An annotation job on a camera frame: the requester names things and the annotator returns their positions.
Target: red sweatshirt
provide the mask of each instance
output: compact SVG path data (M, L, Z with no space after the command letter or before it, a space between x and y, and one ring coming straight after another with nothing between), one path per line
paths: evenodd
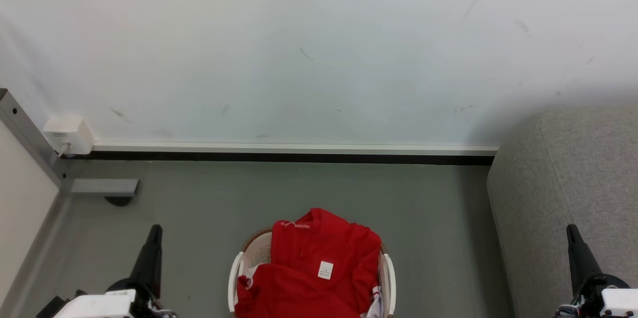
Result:
M378 285L381 239L362 225L313 208L296 222L273 225L271 263L251 288L237 285L239 318L357 318Z

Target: clothing tag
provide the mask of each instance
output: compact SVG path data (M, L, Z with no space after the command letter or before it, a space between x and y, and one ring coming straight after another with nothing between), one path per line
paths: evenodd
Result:
M319 265L319 274L317 275L317 277L329 280L330 277L332 277L333 266L334 264L332 263L321 261L321 264Z

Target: basket handle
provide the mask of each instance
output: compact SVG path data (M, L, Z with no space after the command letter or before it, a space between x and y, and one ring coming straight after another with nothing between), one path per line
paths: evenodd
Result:
M390 309L389 316L394 315L394 307L397 304L397 278L394 275L394 264L388 254L383 255L385 257L385 263L388 265L388 273L390 276Z
M232 268L230 268L230 277L228 277L228 309L230 309L230 313L235 312L235 282L237 282L239 263L241 262L241 257L243 255L244 252L239 252L237 257L235 257L235 261L233 261Z

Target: laundry basket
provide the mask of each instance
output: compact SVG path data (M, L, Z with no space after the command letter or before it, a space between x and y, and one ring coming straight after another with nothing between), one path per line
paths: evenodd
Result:
M237 278L244 275L250 268L260 263L271 261L271 239L273 232L265 229L248 240L244 249L237 254L228 277L228 309L231 316L235 316L235 304L237 303ZM396 277L392 259L387 254L385 247L381 245L379 252L379 282L381 284L381 297L383 298L383 318L393 318L396 305Z

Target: gray sofa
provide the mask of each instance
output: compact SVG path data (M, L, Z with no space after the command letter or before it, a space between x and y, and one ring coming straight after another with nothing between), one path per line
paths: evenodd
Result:
M568 223L604 272L638 288L638 107L531 118L499 149L487 190L517 318L571 299Z

